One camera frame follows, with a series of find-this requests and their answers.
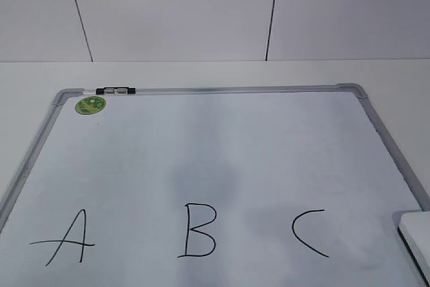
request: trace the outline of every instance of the white table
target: white table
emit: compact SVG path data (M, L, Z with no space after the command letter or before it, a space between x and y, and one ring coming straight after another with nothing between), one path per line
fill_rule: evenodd
M0 193L23 159L50 102L64 88L238 87L359 83L430 193L430 60L225 63L0 63ZM405 223L423 246L429 213ZM430 259L430 241L424 258Z

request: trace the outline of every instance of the gray plastic corner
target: gray plastic corner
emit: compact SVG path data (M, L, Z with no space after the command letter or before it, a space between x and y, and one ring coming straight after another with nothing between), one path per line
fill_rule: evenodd
M68 98L79 97L80 95L83 95L83 89L63 89L55 95L52 104L54 106L62 106Z
M363 87L357 83L338 83L342 91L352 92L359 99L367 99L368 94L364 91Z

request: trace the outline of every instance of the whiteboard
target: whiteboard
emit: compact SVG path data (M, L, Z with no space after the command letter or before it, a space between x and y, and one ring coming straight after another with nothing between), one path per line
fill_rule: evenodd
M396 232L421 208L354 93L103 97L60 104L2 286L424 286Z

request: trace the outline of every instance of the green sticker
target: green sticker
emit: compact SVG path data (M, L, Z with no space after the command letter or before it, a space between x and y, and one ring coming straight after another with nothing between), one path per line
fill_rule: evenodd
M106 107L106 101L102 97L86 97L76 104L78 114L96 114Z

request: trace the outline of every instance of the white object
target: white object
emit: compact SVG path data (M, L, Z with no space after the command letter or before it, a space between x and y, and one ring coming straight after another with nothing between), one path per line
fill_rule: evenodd
M430 212L403 214L398 227L421 271L430 282Z
M81 98L0 234L6 286L420 286L392 220L418 204L352 93L106 96L92 116L76 113ZM189 202L217 208L201 229L217 246L177 259ZM82 208L95 246L79 264L80 246L64 245L45 268L55 243L28 243L61 239ZM315 208L296 229L329 259L291 232ZM81 237L73 227L67 240ZM193 253L212 247L190 239Z
M78 0L94 60L264 60L272 0Z
M74 0L0 0L0 61L89 61Z
M276 0L269 60L429 58L428 0Z

